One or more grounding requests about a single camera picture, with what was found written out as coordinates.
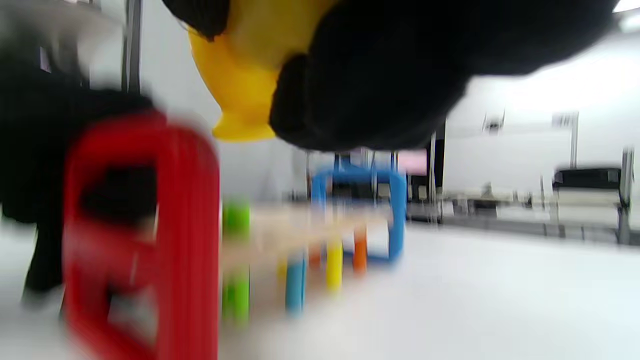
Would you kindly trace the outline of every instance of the pink object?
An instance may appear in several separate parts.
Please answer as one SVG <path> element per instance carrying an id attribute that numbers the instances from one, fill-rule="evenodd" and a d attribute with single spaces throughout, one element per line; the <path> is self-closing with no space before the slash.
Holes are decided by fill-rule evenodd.
<path id="1" fill-rule="evenodd" d="M 428 175 L 427 150 L 399 151 L 398 169 L 409 175 Z"/>
<path id="2" fill-rule="evenodd" d="M 152 112 L 91 130 L 68 159 L 65 188 L 65 310 L 90 350 L 112 360 L 218 358 L 220 175 L 209 143 Z M 82 190 L 109 166 L 156 164 L 155 243 L 99 224 L 78 207 Z M 155 346 L 108 322 L 107 286 L 157 299 Z"/>

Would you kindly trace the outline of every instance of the white table surface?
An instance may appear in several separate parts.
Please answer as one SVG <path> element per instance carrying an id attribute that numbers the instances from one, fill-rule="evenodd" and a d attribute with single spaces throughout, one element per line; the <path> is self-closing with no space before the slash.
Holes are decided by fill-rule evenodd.
<path id="1" fill-rule="evenodd" d="M 86 358 L 54 306 L 20 310 L 32 237 L 0 226 L 0 357 Z M 397 266 L 347 274 L 338 296 L 311 272 L 299 318 L 275 283 L 256 285 L 249 328 L 222 327 L 220 359 L 640 359 L 635 249 L 411 225 Z"/>

